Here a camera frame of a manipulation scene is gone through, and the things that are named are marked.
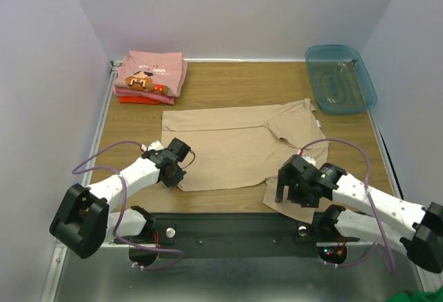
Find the printed graphic on shirt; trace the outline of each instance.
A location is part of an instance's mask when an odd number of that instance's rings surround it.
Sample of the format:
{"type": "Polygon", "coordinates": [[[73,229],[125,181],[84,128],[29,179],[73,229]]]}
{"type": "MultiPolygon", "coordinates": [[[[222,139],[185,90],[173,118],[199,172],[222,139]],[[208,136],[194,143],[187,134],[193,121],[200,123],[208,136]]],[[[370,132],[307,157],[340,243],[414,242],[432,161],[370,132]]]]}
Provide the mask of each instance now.
{"type": "Polygon", "coordinates": [[[134,75],[126,78],[125,82],[130,89],[168,95],[169,88],[165,85],[154,84],[151,78],[153,75],[152,72],[137,71],[134,75]]]}

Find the green cloth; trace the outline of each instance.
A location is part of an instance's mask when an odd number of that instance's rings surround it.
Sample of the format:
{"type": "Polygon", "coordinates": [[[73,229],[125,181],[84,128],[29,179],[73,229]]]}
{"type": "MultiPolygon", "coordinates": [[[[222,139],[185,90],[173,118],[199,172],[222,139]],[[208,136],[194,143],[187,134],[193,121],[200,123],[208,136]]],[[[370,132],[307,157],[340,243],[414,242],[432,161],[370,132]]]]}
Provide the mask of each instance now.
{"type": "Polygon", "coordinates": [[[413,292],[399,293],[386,302],[443,302],[443,287],[434,293],[413,292]]]}

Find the metal frame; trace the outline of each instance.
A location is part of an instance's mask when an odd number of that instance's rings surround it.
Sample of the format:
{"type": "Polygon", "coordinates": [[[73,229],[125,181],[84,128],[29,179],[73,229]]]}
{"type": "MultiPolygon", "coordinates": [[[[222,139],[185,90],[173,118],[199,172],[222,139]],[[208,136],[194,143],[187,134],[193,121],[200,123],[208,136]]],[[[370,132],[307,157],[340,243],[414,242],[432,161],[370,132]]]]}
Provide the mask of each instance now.
{"type": "MultiPolygon", "coordinates": [[[[191,62],[214,62],[212,59],[206,60],[206,59],[192,59],[191,62]]],[[[218,60],[216,62],[279,62],[279,61],[268,61],[268,60],[218,60]]],[[[113,85],[117,77],[117,70],[118,67],[121,65],[121,61],[112,61],[111,62],[112,69],[111,74],[109,76],[109,84],[107,87],[107,92],[105,96],[105,100],[103,102],[103,106],[100,113],[100,120],[98,121],[98,126],[96,129],[96,133],[93,139],[93,144],[91,146],[90,155],[93,155],[97,152],[98,146],[100,145],[100,139],[103,132],[103,127],[105,126],[106,116],[109,109],[109,102],[112,97],[112,91],[113,91],[113,85]]],[[[377,125],[374,121],[374,118],[371,114],[371,112],[368,112],[368,116],[370,118],[372,129],[374,130],[374,135],[377,140],[377,144],[380,149],[381,158],[383,159],[383,163],[385,165],[386,172],[388,173],[388,178],[390,185],[392,189],[394,190],[395,196],[400,197],[400,192],[397,187],[397,183],[395,182],[394,173],[392,171],[392,167],[388,160],[388,154],[386,153],[386,150],[383,146],[383,141],[381,140],[381,133],[379,129],[377,128],[377,125]]],[[[88,167],[92,166],[94,164],[95,160],[91,160],[88,163],[88,167]]],[[[89,184],[91,181],[92,172],[88,172],[83,176],[82,183],[83,185],[89,184]]],[[[367,245],[367,242],[353,242],[353,244],[356,245],[367,245]]],[[[117,245],[112,242],[109,242],[107,244],[103,244],[102,247],[127,247],[123,245],[117,245]]],[[[60,275],[62,273],[62,268],[64,264],[64,259],[66,256],[66,250],[67,248],[61,244],[60,242],[56,241],[55,243],[55,249],[53,253],[53,258],[50,263],[48,275],[46,277],[46,282],[44,285],[44,289],[42,292],[42,297],[40,299],[41,302],[53,302],[55,298],[55,293],[57,291],[57,286],[60,280],[60,275]]],[[[427,271],[424,271],[423,269],[416,267],[417,273],[419,274],[420,281],[422,283],[423,289],[425,291],[435,291],[438,290],[443,285],[443,275],[441,274],[432,274],[427,271]]]]}

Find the dark gray table front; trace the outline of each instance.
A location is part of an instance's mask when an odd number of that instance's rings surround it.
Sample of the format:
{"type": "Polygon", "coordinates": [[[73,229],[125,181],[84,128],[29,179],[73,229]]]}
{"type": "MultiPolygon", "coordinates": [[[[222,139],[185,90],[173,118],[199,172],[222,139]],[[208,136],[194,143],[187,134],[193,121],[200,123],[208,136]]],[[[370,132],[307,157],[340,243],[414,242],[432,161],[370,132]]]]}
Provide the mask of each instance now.
{"type": "MultiPolygon", "coordinates": [[[[365,247],[350,247],[350,260],[365,247]]],[[[141,272],[130,267],[126,248],[100,249],[82,260],[68,252],[56,301],[385,301],[420,290],[415,268],[396,254],[390,275],[378,252],[348,269],[296,257],[185,259],[175,267],[141,272]]]]}

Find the beige cloth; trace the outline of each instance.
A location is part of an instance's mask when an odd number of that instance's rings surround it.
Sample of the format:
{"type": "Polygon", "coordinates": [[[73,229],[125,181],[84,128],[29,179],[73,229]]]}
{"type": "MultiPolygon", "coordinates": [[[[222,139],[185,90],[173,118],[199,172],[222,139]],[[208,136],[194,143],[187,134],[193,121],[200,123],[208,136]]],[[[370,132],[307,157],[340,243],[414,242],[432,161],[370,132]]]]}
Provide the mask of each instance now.
{"type": "MultiPolygon", "coordinates": [[[[287,200],[276,204],[278,169],[310,141],[325,138],[312,114],[310,99],[286,105],[163,112],[161,141],[174,137],[187,143],[196,154],[180,182],[183,191],[240,188],[267,179],[264,204],[298,220],[311,222],[314,210],[287,200]]],[[[305,152],[321,166],[329,143],[316,144],[305,152]]],[[[183,165],[192,159],[188,155],[183,165]]]]}

